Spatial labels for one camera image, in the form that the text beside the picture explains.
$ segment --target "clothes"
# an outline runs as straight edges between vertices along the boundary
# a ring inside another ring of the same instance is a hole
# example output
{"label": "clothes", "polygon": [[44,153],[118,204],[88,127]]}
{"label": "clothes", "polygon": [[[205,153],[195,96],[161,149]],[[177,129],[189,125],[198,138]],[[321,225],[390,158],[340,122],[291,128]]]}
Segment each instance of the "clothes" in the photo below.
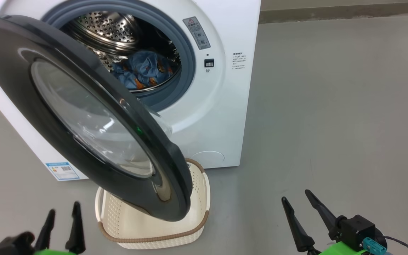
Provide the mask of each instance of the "clothes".
{"label": "clothes", "polygon": [[112,67],[113,75],[131,90],[155,86],[173,75],[170,60],[147,50],[136,52],[126,61],[113,63]]}

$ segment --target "white laundry basket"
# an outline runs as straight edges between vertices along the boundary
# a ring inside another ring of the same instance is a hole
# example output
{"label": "white laundry basket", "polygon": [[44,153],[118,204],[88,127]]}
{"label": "white laundry basket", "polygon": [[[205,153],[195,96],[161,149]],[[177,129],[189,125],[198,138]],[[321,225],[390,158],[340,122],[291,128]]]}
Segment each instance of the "white laundry basket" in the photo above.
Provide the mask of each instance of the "white laundry basket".
{"label": "white laundry basket", "polygon": [[[136,210],[99,187],[95,213],[102,234],[127,249],[160,249],[194,242],[209,217],[210,187],[204,168],[187,159],[193,191],[191,207],[181,221],[163,221]],[[102,208],[100,201],[103,195]]]}

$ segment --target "basket rim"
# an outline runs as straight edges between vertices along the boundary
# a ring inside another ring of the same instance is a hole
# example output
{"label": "basket rim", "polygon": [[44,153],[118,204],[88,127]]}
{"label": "basket rim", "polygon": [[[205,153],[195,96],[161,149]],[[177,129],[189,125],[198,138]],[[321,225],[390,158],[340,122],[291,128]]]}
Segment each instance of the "basket rim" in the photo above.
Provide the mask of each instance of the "basket rim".
{"label": "basket rim", "polygon": [[[204,168],[196,160],[186,158],[186,162],[196,165],[199,168],[199,170],[201,170],[201,173],[203,173],[204,176],[206,175]],[[204,227],[204,224],[206,223],[208,218],[209,218],[209,210],[206,210],[205,213],[204,213],[204,218],[199,223],[199,225],[197,225],[194,229],[191,229],[189,231],[185,231],[185,232],[182,232],[182,233],[169,234],[167,236],[149,237],[149,238],[115,238],[115,237],[112,237],[110,234],[108,234],[108,232],[103,227],[102,221],[98,222],[98,228],[100,229],[100,232],[103,234],[103,236],[105,236],[108,240],[110,240],[112,242],[116,242],[116,243],[149,243],[149,242],[158,242],[158,241],[165,241],[165,240],[169,240],[169,239],[181,238],[181,237],[185,237],[185,236],[189,236],[191,234],[194,234],[194,233],[198,232],[201,228]]]}

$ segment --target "cable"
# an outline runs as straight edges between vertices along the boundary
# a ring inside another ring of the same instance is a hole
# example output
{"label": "cable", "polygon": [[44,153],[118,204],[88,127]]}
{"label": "cable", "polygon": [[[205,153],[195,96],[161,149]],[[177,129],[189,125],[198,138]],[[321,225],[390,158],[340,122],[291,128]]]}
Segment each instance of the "cable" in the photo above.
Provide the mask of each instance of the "cable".
{"label": "cable", "polygon": [[385,239],[393,240],[393,241],[395,241],[395,242],[397,242],[397,243],[400,243],[401,245],[403,245],[403,246],[405,246],[405,247],[408,248],[408,244],[406,244],[405,242],[402,242],[401,240],[398,240],[398,239],[393,238],[393,237],[391,237],[391,236],[384,236],[384,238],[385,238]]}

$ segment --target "sticker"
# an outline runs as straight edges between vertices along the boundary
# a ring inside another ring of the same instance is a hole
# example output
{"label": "sticker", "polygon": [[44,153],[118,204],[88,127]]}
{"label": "sticker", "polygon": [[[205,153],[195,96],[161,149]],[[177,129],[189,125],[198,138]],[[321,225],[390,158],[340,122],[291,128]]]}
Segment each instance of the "sticker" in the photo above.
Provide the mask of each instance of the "sticker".
{"label": "sticker", "polygon": [[47,167],[60,181],[75,180],[80,178],[68,162],[47,163]]}
{"label": "sticker", "polygon": [[243,52],[233,53],[233,69],[244,69],[247,56]]}
{"label": "sticker", "polygon": [[188,27],[188,30],[190,31],[200,50],[210,48],[210,42],[207,39],[207,35],[205,35],[204,29],[201,27],[201,24],[199,24],[196,17],[186,18],[182,21],[185,23],[185,26]]}

